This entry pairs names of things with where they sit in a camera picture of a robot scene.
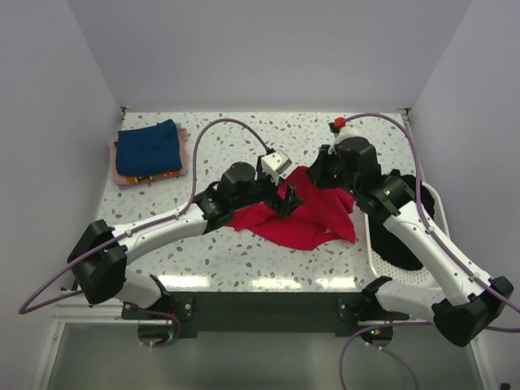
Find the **red t shirt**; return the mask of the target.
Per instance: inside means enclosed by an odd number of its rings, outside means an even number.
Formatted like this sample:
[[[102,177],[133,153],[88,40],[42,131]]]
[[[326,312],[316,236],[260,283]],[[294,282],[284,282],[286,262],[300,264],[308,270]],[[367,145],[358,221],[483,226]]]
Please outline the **red t shirt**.
[[[279,188],[284,196],[290,184],[304,201],[287,218],[276,214],[265,204],[238,210],[227,225],[235,231],[249,230],[277,245],[311,251],[328,241],[356,241],[350,215],[354,199],[343,189],[315,188],[306,175],[307,167],[296,167]]]

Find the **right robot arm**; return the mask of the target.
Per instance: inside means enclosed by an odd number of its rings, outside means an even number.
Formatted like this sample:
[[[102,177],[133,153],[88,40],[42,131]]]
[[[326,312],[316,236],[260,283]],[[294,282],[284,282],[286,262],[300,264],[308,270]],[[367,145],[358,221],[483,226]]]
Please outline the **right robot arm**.
[[[307,175],[319,189],[350,193],[357,207],[403,243],[438,284],[418,288],[381,276],[362,291],[367,317],[407,314],[434,324],[445,339],[464,347],[501,314],[514,286],[472,262],[426,214],[420,191],[398,171],[381,171],[367,139],[357,136],[321,145]]]

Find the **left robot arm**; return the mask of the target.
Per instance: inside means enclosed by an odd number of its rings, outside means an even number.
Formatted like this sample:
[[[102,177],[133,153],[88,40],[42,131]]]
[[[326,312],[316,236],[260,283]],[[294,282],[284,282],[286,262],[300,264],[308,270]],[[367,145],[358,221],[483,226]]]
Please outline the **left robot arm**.
[[[72,250],[68,264],[87,302],[98,305],[117,299],[151,319],[173,314],[171,294],[155,275],[128,271],[128,266],[165,245],[203,236],[233,220],[245,207],[264,204],[287,218],[303,201],[290,184],[246,162],[232,164],[203,191],[181,207],[140,223],[109,226],[91,223]]]

